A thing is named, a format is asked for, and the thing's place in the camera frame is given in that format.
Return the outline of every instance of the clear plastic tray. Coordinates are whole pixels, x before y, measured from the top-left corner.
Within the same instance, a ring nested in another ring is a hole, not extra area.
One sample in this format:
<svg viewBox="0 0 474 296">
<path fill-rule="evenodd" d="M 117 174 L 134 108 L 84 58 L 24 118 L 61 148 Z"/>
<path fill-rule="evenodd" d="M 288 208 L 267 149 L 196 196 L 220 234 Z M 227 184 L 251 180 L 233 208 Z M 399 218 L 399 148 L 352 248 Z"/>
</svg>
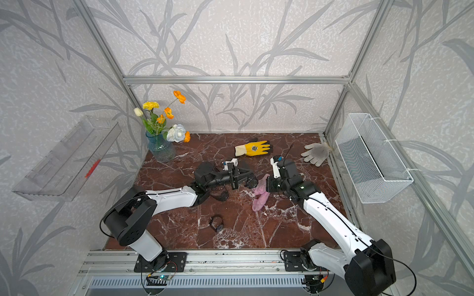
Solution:
<svg viewBox="0 0 474 296">
<path fill-rule="evenodd" d="M 13 192 L 29 200 L 72 201 L 121 131 L 117 121 L 84 117 Z"/>
</svg>

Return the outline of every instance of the yellow carnation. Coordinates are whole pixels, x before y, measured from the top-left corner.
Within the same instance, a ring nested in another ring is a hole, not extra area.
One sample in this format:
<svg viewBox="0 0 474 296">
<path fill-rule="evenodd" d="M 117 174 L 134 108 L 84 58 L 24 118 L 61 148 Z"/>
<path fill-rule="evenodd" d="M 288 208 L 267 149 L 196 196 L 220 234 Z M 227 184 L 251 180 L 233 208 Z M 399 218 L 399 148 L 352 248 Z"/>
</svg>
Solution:
<svg viewBox="0 0 474 296">
<path fill-rule="evenodd" d="M 143 109 L 148 109 L 148 110 L 151 110 L 153 108 L 159 108 L 160 107 L 160 104 L 158 104 L 157 102 L 146 102 L 145 104 L 143 104 Z"/>
</svg>

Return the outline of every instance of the patterned wallpaper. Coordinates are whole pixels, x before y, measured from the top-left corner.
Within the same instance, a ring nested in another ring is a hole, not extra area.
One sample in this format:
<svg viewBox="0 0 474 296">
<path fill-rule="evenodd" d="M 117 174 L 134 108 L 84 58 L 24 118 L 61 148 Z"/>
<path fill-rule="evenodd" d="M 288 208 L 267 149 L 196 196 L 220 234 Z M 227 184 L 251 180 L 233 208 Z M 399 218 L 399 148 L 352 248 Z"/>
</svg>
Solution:
<svg viewBox="0 0 474 296">
<path fill-rule="evenodd" d="M 346 75 L 379 0 L 87 0 L 126 75 Z"/>
<path fill-rule="evenodd" d="M 474 243 L 473 29 L 472 0 L 393 7 L 356 83 Z"/>
<path fill-rule="evenodd" d="M 348 114 L 361 112 L 354 98 L 348 95 L 328 134 L 361 228 L 375 240 L 384 239 L 391 246 L 393 257 L 413 269 L 418 281 L 414 295 L 474 295 L 474 282 L 410 186 L 383 204 L 360 202 L 334 139 Z M 407 295 L 413 288 L 413 276 L 398 263 L 395 271 L 396 289 L 399 295 Z"/>
<path fill-rule="evenodd" d="M 72 3 L 0 2 L 0 295 L 66 295 L 101 215 L 135 179 L 143 131 Z M 122 132 L 72 202 L 28 201 L 12 188 L 84 116 Z"/>
<path fill-rule="evenodd" d="M 355 81 L 474 242 L 473 29 L 473 1 L 394 5 Z M 361 110 L 349 97 L 331 139 L 354 112 Z M 419 295 L 474 295 L 474 283 L 411 187 L 387 203 L 362 205 L 340 156 L 338 166 L 363 228 L 410 262 Z M 396 286 L 406 295 L 413 280 L 396 268 Z"/>
<path fill-rule="evenodd" d="M 174 105 L 175 120 L 191 131 L 316 132 L 326 127 L 342 85 L 155 84 L 138 85 L 134 92 L 141 102 L 167 106 L 176 99 L 173 90 L 188 100 Z M 262 96 L 254 100 L 252 93 Z"/>
<path fill-rule="evenodd" d="M 347 75 L 379 0 L 87 0 L 125 75 Z M 338 85 L 135 85 L 195 132 L 322 131 Z"/>
</svg>

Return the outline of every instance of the blue glass vase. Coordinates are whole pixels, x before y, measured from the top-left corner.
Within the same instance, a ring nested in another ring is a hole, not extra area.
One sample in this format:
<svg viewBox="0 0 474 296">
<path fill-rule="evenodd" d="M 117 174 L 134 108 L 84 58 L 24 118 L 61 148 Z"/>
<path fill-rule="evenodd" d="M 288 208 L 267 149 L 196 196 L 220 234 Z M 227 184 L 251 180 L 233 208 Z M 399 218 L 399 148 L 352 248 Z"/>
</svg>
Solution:
<svg viewBox="0 0 474 296">
<path fill-rule="evenodd" d="M 158 162 L 167 162 L 176 156 L 173 143 L 165 140 L 163 134 L 151 135 L 146 131 L 145 135 L 148 139 L 148 149 Z"/>
</svg>

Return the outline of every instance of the black mounting plate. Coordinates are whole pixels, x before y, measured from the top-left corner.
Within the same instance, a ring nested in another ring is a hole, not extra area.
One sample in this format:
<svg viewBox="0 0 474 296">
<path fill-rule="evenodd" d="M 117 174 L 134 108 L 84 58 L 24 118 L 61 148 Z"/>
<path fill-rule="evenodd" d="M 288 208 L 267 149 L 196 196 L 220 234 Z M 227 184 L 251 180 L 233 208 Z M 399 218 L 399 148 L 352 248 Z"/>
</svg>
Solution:
<svg viewBox="0 0 474 296">
<path fill-rule="evenodd" d="M 163 267 L 163 264 L 166 264 L 167 262 L 174 262 L 176 266 L 173 263 L 168 263 L 166 265 L 166 268 L 161 272 L 184 272 L 184 266 L 186 265 L 187 256 L 188 253 L 186 252 L 168 252 L 167 258 L 165 258 L 164 261 L 161 259 L 161 263 L 158 263 L 156 260 L 160 259 L 160 256 L 158 256 L 152 262 L 148 262 L 143 259 L 141 255 L 139 255 L 133 271 L 151 273 L 153 270 L 161 269 Z"/>
<path fill-rule="evenodd" d="M 283 251 L 283 259 L 285 261 L 285 271 L 308 271 L 303 267 L 301 261 L 301 252 L 300 251 Z M 324 267 L 316 267 L 315 272 L 327 272 L 327 269 Z"/>
</svg>

